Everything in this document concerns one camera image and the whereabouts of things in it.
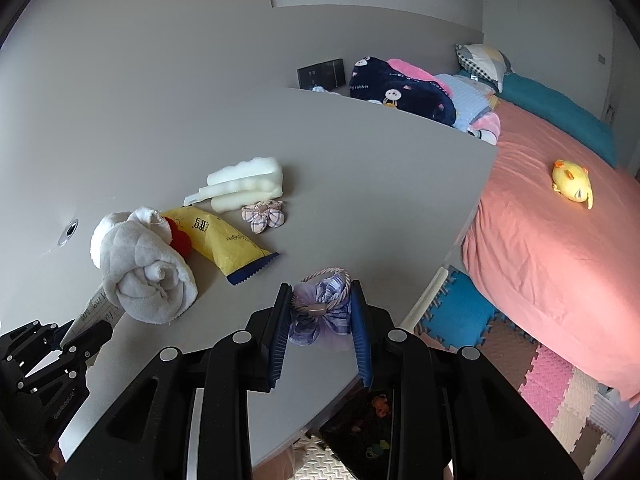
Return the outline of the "person's left hand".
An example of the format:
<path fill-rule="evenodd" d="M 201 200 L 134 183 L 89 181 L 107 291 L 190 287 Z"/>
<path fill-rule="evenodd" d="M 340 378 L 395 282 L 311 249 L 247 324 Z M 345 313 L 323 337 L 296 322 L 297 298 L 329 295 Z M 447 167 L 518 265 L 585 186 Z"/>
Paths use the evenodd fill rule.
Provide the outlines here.
<path fill-rule="evenodd" d="M 65 466 L 65 458 L 58 445 L 49 454 L 50 466 L 53 473 L 58 476 Z"/>

